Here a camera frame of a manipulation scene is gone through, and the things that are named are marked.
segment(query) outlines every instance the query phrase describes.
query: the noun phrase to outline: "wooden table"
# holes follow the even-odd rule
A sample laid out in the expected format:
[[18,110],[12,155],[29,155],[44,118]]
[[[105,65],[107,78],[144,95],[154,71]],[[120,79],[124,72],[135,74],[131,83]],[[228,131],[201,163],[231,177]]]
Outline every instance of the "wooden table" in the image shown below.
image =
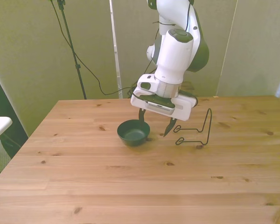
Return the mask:
[[116,130],[129,100],[59,101],[0,175],[0,224],[280,224],[280,100],[200,98],[183,127],[147,112],[149,141]]

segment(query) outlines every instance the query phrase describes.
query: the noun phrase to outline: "wall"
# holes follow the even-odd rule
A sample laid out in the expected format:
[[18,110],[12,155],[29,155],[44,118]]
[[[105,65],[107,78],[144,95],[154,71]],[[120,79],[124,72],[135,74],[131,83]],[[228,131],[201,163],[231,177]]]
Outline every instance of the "wall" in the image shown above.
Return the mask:
[[239,0],[218,95],[274,95],[279,84],[280,0]]
[[[185,75],[184,81],[199,96],[216,94],[226,46],[237,0],[196,0],[203,35],[210,48],[209,63],[197,73]],[[154,43],[159,20],[145,0],[113,0],[114,22],[119,55],[122,86],[134,83],[144,72],[149,61],[146,50]]]
[[[65,14],[77,54],[105,92],[116,91],[109,0],[66,0]],[[91,74],[81,72],[89,99],[118,97],[104,97]],[[58,100],[83,98],[49,0],[0,0],[0,84],[28,135]]]

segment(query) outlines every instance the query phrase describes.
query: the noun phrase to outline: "wire stand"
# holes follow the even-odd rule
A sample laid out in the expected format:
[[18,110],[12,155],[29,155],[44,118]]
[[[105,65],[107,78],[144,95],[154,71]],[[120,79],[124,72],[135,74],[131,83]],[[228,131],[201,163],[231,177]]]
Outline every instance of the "wire stand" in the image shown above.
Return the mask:
[[201,132],[204,131],[204,127],[205,127],[205,124],[206,124],[206,120],[207,120],[207,117],[208,117],[209,114],[210,114],[210,126],[209,126],[209,132],[208,132],[208,135],[207,135],[207,140],[206,140],[205,143],[203,143],[202,141],[187,141],[187,140],[185,140],[184,137],[180,137],[180,138],[175,142],[175,144],[176,144],[177,146],[179,146],[180,144],[185,143],[185,142],[187,142],[187,143],[189,143],[189,142],[191,142],[191,143],[193,143],[193,142],[198,142],[198,143],[201,143],[202,145],[206,146],[206,145],[209,143],[211,121],[212,121],[212,118],[213,118],[213,113],[212,113],[212,111],[211,111],[210,108],[207,110],[207,113],[206,113],[206,116],[205,116],[205,119],[204,119],[204,123],[203,123],[203,127],[202,127],[201,131],[199,131],[197,128],[182,128],[182,126],[180,126],[180,125],[176,126],[175,129],[173,130],[174,133],[178,133],[178,132],[181,131],[181,130],[196,130],[196,131],[198,131],[199,133],[201,133]]

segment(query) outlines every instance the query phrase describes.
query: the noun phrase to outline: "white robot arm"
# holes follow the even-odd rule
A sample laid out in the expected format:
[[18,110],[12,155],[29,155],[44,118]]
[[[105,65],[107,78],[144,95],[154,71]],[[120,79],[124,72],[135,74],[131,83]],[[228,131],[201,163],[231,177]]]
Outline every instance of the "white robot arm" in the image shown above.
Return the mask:
[[186,70],[196,72],[208,62],[209,49],[203,39],[193,0],[147,0],[160,14],[160,36],[147,49],[147,57],[157,65],[154,74],[140,77],[131,104],[171,117],[164,136],[177,119],[188,120],[196,99],[180,90]]

